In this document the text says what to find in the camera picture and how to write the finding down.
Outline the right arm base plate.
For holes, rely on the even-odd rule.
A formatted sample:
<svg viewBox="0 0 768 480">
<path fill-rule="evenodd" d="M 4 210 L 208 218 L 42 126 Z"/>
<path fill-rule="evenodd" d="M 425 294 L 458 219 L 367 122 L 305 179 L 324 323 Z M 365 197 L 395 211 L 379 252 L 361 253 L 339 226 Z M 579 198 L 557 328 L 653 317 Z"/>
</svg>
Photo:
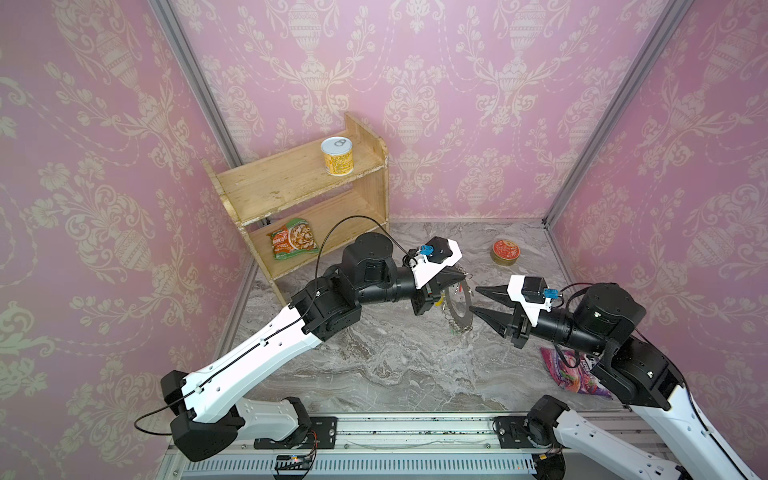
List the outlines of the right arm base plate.
<svg viewBox="0 0 768 480">
<path fill-rule="evenodd" d="M 554 419 L 520 415 L 497 416 L 491 421 L 501 449 L 563 449 L 565 445 L 555 437 L 557 425 Z"/>
</svg>

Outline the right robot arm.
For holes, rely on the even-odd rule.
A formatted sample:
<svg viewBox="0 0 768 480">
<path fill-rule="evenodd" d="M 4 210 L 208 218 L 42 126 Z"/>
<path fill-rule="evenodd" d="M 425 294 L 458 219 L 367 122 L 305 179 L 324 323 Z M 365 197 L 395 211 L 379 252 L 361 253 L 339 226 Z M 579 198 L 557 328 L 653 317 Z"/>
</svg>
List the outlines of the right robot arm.
<svg viewBox="0 0 768 480">
<path fill-rule="evenodd" d="M 635 337 L 646 310 L 618 284 L 582 285 L 573 295 L 576 307 L 553 307 L 556 295 L 541 277 L 513 275 L 505 285 L 476 291 L 506 309 L 473 306 L 471 312 L 515 347 L 538 337 L 595 359 L 592 375 L 652 428 L 679 464 L 663 463 L 588 426 L 551 396 L 542 397 L 528 413 L 533 443 L 575 449 L 628 479 L 756 478 L 699 408 L 674 362 L 647 339 Z"/>
</svg>

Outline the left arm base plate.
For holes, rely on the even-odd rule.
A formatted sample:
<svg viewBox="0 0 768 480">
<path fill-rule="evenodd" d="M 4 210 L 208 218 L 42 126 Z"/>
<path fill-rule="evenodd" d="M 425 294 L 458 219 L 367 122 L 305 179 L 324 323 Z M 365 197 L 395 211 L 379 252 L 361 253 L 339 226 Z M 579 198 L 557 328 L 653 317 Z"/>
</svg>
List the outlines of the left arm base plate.
<svg viewBox="0 0 768 480">
<path fill-rule="evenodd" d="M 297 431 L 284 440 L 256 439 L 256 450 L 267 449 L 312 449 L 332 450 L 336 444 L 338 418 L 336 416 L 310 416 L 307 426 L 299 426 Z"/>
</svg>

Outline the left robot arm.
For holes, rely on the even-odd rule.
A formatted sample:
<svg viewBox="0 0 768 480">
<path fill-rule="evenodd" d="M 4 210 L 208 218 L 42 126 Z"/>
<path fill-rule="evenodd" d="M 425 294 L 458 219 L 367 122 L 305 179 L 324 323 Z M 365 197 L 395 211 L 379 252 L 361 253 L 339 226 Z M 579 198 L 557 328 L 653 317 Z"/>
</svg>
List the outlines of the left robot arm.
<svg viewBox="0 0 768 480">
<path fill-rule="evenodd" d="M 364 305 L 407 301 L 420 316 L 465 278 L 454 240 L 434 237 L 407 251 L 401 265 L 393 249 L 393 241 L 382 233 L 358 236 L 344 248 L 339 263 L 309 281 L 249 339 L 197 371 L 165 375 L 161 389 L 174 414 L 174 446 L 199 462 L 236 441 L 302 445 L 313 424 L 299 398 L 256 401 L 247 393 L 290 360 L 360 321 Z"/>
</svg>

